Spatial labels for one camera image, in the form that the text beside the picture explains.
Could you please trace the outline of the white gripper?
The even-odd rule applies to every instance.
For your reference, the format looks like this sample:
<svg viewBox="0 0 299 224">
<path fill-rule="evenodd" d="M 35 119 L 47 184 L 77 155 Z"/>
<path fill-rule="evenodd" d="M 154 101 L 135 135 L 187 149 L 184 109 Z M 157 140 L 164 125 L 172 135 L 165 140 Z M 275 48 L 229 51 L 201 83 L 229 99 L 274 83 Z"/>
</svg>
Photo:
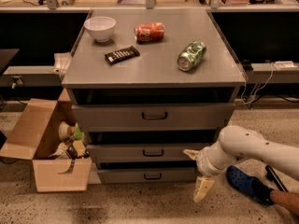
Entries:
<svg viewBox="0 0 299 224">
<path fill-rule="evenodd" d="M 203 201 L 214 185 L 212 176 L 219 175 L 223 169 L 221 151 L 212 147 L 202 150 L 184 149 L 183 153 L 190 159 L 196 160 L 198 171 L 203 176 L 198 176 L 195 181 L 193 200 L 196 203 Z"/>
</svg>

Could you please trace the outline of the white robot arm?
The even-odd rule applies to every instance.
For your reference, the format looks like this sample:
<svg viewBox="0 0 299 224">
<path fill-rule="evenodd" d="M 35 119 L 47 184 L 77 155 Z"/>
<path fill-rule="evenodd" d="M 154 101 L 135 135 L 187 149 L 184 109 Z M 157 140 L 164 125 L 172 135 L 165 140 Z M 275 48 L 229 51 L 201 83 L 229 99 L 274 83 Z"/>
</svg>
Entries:
<svg viewBox="0 0 299 224">
<path fill-rule="evenodd" d="M 200 175 L 196 177 L 193 200 L 201 202 L 211 190 L 213 177 L 228 166 L 248 159 L 262 161 L 281 173 L 299 180 L 299 148 L 275 143 L 260 133 L 240 126 L 226 126 L 217 141 L 201 150 L 184 149 L 183 153 L 196 161 Z"/>
</svg>

